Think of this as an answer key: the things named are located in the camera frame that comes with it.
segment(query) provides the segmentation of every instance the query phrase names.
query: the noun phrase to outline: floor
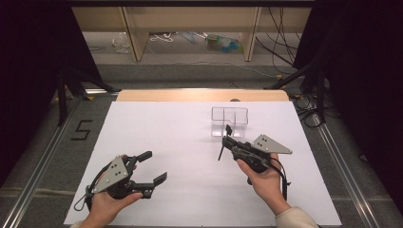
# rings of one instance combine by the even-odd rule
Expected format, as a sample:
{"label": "floor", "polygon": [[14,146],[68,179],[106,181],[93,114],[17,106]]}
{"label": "floor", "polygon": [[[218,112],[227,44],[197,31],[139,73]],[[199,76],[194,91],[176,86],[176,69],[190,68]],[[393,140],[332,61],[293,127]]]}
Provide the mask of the floor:
{"label": "floor", "polygon": [[[236,33],[214,34],[239,39]],[[167,38],[159,34],[165,41],[151,35],[143,59],[133,62],[130,53],[122,53],[125,50],[112,46],[120,38],[119,33],[85,32],[84,35],[105,83],[123,89],[262,88],[276,83],[278,77],[286,77],[286,73],[296,71],[279,57],[273,58],[273,54],[259,43],[255,44],[252,61],[244,62],[240,51],[221,52],[209,47],[204,38],[194,33],[170,34]],[[297,48],[299,36],[285,34],[287,45]],[[275,48],[281,58],[292,62],[287,49],[270,39],[276,37],[274,33],[258,34],[267,48]],[[296,79],[284,90],[290,96],[298,95],[301,81]],[[314,98],[307,96],[296,100],[296,110],[302,112],[303,107],[311,105],[309,101]],[[102,129],[108,107],[116,96],[93,95],[84,100],[71,99],[68,102],[68,125],[63,129],[57,127],[56,99],[49,105],[48,115],[29,149],[0,189],[2,224],[32,180],[37,164],[43,162],[44,170],[36,177],[39,180],[34,194],[28,198],[28,205],[20,212],[23,216],[16,223],[18,227],[65,227],[63,221],[67,209]],[[327,96],[326,104],[332,105],[331,96]],[[403,227],[402,215],[371,166],[359,157],[359,148],[343,120],[338,118],[336,108],[327,111],[326,124],[322,127],[310,127],[316,124],[315,115],[301,124],[343,227]],[[85,133],[76,131],[79,125],[90,129],[85,140],[74,140],[85,137]],[[58,131],[62,137],[55,142],[53,138]],[[43,161],[47,152],[49,161]],[[356,192],[362,198],[355,197]],[[362,203],[367,203],[369,209],[360,209]],[[363,213],[369,212],[373,213],[372,218],[365,218]]]}

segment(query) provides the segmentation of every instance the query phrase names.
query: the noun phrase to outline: transparent box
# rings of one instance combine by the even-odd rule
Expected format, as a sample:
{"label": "transparent box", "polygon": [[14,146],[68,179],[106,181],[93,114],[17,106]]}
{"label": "transparent box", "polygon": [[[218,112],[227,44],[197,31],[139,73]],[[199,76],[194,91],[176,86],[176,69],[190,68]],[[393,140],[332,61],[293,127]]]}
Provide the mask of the transparent box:
{"label": "transparent box", "polygon": [[211,135],[225,136],[225,127],[231,126],[232,137],[243,137],[248,125],[248,109],[245,107],[217,107],[211,108]]}

